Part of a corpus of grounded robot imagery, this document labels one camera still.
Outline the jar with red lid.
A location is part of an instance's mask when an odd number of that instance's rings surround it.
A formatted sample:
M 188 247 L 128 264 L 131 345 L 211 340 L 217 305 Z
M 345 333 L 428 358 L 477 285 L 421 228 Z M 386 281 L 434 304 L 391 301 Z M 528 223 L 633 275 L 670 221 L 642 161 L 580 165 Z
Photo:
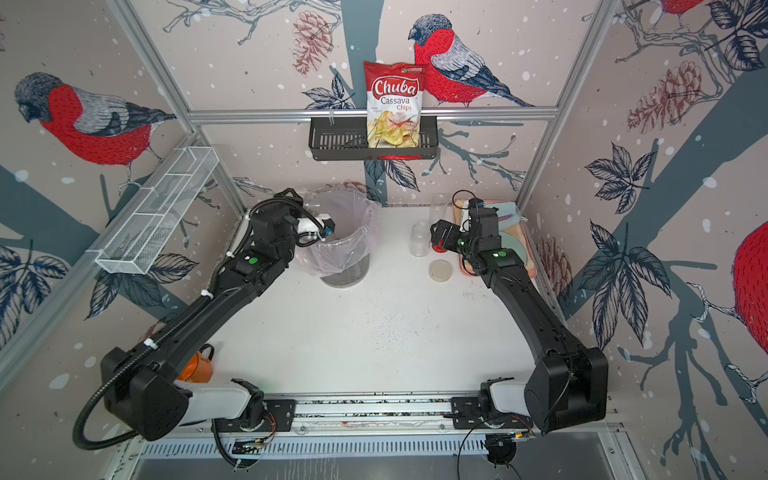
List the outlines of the jar with red lid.
M 409 251 L 417 258 L 425 257 L 431 245 L 430 225 L 426 221 L 416 222 L 410 233 Z

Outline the clear plastic mung bean jar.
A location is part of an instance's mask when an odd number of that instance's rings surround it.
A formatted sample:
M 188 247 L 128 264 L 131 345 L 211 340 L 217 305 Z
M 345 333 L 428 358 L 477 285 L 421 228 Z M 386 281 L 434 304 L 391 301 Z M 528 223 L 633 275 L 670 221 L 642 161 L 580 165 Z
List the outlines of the clear plastic mung bean jar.
M 433 225 L 444 218 L 449 200 L 450 198 L 445 193 L 435 193 L 431 196 L 429 225 Z

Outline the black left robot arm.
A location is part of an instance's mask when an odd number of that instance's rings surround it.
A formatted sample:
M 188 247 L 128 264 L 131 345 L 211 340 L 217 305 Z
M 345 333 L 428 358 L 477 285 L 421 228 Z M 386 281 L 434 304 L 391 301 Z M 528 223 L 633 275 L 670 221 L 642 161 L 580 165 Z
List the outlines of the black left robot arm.
M 299 221 L 320 223 L 292 188 L 254 206 L 244 236 L 212 274 L 208 290 L 160 331 L 101 361 L 102 384 L 77 416 L 72 440 L 82 450 L 101 450 L 141 436 L 156 440 L 181 424 L 192 393 L 176 386 L 183 368 L 236 313 L 261 296 L 288 268 L 300 239 Z M 88 418 L 97 404 L 130 428 L 107 439 L 90 440 Z

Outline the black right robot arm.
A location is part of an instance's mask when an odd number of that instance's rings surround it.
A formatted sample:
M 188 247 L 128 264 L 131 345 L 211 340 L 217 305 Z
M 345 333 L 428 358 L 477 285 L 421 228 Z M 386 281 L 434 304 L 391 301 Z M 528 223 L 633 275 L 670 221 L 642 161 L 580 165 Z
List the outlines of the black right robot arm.
M 467 202 L 468 225 L 446 220 L 430 226 L 430 242 L 468 262 L 507 308 L 533 355 L 535 367 L 521 383 L 499 379 L 480 390 L 483 415 L 525 415 L 546 434 L 605 418 L 608 360 L 587 348 L 540 295 L 523 260 L 502 246 L 497 209 L 474 197 Z

